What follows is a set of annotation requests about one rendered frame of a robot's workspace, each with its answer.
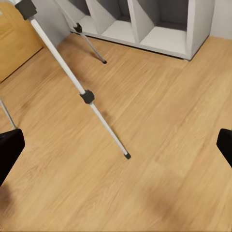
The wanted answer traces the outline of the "camera tripod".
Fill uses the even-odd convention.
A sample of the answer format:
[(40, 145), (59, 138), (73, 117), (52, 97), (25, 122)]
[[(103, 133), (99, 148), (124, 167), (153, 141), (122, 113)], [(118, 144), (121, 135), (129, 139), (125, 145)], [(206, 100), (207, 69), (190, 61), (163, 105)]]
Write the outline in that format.
[[(36, 19), (34, 18), (34, 15), (37, 13), (36, 6), (33, 4), (31, 0), (0, 0), (0, 2), (9, 2), (10, 4), (14, 5), (16, 9), (19, 10), (19, 12), (22, 14), (23, 18), (25, 20), (29, 20), (29, 22), (33, 25), (33, 27), (36, 29), (42, 40), (45, 42), (45, 44), (48, 46), (49, 50), (52, 52), (58, 63), (61, 65), (65, 73), (68, 75), (68, 77), (72, 80), (73, 84), (76, 86), (77, 90), (80, 92), (80, 97), (85, 101), (85, 103), (89, 104), (94, 112), (96, 113), (97, 117), (102, 121), (103, 125), (106, 127), (106, 129), (109, 131), (115, 142), (118, 144), (118, 146), (122, 149), (124, 152), (124, 155), (126, 159), (130, 159), (131, 155), (126, 151), (122, 143), (118, 140), (115, 133), (112, 131), (112, 129), (109, 127), (109, 125), (105, 122), (104, 118), (101, 116), (95, 105), (93, 104), (94, 95), (93, 92), (90, 90), (85, 90), (78, 82), (77, 78), (74, 76), (73, 72), (69, 69), (68, 65), (62, 58), (62, 56), (59, 54), (58, 50), (54, 47), (54, 45), (51, 43), (41, 26), (38, 24)], [(83, 39), (92, 47), (92, 49), (95, 51), (95, 53), (99, 56), (99, 58), (102, 60), (104, 64), (106, 64), (106, 61), (102, 58), (102, 56), (96, 51), (94, 46), (90, 43), (90, 41), (87, 39), (87, 37), (82, 32), (82, 27), (79, 23), (76, 23), (72, 17), (69, 15), (69, 13), (64, 9), (62, 4), (59, 2), (59, 0), (53, 0), (53, 2), (58, 6), (60, 11), (64, 14), (64, 16), (69, 20), (69, 22), (73, 25), (74, 29), (79, 32), (79, 34), (83, 37)], [(4, 111), (6, 112), (6, 115), (8, 116), (10, 123), (13, 126), (13, 129), (15, 128), (15, 123), (13, 122), (11, 115), (9, 114), (4, 102), (0, 98), (0, 104), (2, 105)]]

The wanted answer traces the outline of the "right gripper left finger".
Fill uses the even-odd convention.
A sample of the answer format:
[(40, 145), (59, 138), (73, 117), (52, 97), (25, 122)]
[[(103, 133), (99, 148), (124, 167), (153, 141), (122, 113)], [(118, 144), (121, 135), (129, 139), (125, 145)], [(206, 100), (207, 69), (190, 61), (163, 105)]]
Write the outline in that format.
[(0, 186), (25, 147), (21, 129), (0, 134)]

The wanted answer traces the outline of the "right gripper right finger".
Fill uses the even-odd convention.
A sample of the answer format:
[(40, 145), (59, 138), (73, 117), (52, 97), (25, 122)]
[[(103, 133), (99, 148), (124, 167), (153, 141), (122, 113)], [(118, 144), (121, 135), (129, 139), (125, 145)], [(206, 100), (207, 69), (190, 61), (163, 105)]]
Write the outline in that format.
[(232, 167), (232, 130), (222, 128), (218, 134), (217, 147)]

